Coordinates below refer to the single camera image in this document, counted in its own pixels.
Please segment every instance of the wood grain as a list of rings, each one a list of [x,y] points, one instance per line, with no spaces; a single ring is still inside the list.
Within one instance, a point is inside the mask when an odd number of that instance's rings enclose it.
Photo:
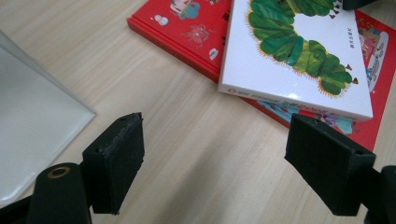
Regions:
[[[93,223],[362,223],[364,207],[333,216],[283,159],[288,129],[128,28],[144,3],[0,1],[0,29],[97,113],[54,164],[81,162],[115,119],[143,113],[143,166],[120,215],[92,214]],[[362,10],[395,28],[395,8],[381,0]],[[378,170],[396,164],[395,85]]]

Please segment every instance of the children's book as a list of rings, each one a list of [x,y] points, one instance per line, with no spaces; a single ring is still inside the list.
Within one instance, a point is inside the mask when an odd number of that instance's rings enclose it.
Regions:
[[[373,116],[355,13],[338,1],[233,1],[224,54],[219,91],[336,118]]]
[[[148,0],[127,22],[132,30],[218,83],[230,6],[231,0]],[[242,99],[289,125],[256,100]]]
[[[149,0],[132,17],[128,18],[127,22],[132,30],[168,51],[198,72],[218,82],[222,63],[221,57],[227,36],[231,0],[195,0],[193,2],[186,2],[186,6],[182,5],[184,6],[182,7],[183,10],[176,12],[175,5],[178,1]],[[187,9],[189,6],[198,6],[198,9],[195,10],[198,11],[195,17],[189,14],[189,11],[192,10]],[[380,79],[375,89],[370,92],[374,112],[373,119],[357,123],[351,119],[335,119],[329,116],[316,115],[312,112],[306,112],[285,105],[265,103],[264,101],[257,101],[246,97],[241,97],[241,99],[286,127],[290,125],[291,113],[306,114],[312,117],[316,116],[362,146],[369,150],[374,150],[375,139],[395,71],[395,65],[392,64],[392,61],[396,57],[394,43],[396,34],[392,28],[359,11],[356,11],[356,19],[359,27],[365,26],[366,30],[377,35],[381,33],[387,33],[389,35],[387,47],[383,47],[383,54],[387,55],[387,57],[384,57],[385,60],[382,61],[382,68],[380,70],[377,69],[377,72],[381,73]],[[202,46],[198,48],[194,41],[189,41],[183,35],[190,31],[192,26],[197,24],[201,24],[204,27],[217,27],[214,29],[216,32],[209,32],[207,38],[201,42]],[[211,49],[218,50],[217,56],[214,58],[215,60],[211,60],[209,56],[208,51]]]

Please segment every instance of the red book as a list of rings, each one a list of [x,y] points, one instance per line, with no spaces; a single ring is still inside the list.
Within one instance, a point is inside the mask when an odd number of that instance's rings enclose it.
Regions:
[[[148,0],[127,22],[132,30],[147,40],[219,83],[230,9],[231,0]],[[396,35],[393,29],[359,11],[356,16],[358,21],[363,19],[366,26],[372,24],[377,31],[389,35],[387,50],[383,51],[386,60],[380,69],[381,76],[378,76],[380,78],[376,82],[375,91],[371,93],[374,119],[362,123],[332,120],[304,111],[241,98],[285,127],[290,126],[291,113],[316,116],[367,149],[374,150],[395,71],[395,66],[390,61],[396,58]]]

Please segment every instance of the green caterpillar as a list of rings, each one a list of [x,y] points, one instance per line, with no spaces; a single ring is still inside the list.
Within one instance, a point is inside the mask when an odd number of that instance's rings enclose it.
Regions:
[[[340,60],[315,40],[304,40],[294,31],[294,16],[326,16],[335,0],[251,0],[247,19],[260,50],[296,72],[317,78],[320,88],[340,95],[352,82],[352,76]]]

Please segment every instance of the white book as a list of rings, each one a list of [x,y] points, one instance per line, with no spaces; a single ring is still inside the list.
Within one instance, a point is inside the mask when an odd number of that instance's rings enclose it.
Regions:
[[[333,0],[233,1],[219,91],[371,119],[354,12]]]

